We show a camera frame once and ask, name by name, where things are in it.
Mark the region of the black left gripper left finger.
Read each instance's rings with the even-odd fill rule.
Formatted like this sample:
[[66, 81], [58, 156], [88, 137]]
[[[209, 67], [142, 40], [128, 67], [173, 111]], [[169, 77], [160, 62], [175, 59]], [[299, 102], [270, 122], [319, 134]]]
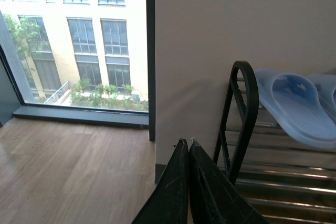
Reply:
[[155, 190], [132, 222], [187, 223], [188, 167], [188, 145], [181, 138]]

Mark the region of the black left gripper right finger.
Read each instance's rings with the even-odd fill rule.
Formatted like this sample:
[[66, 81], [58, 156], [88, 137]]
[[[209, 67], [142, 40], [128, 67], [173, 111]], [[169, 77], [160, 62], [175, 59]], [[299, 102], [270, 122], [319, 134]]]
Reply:
[[236, 190], [196, 140], [192, 140], [189, 163], [194, 223], [269, 222]]

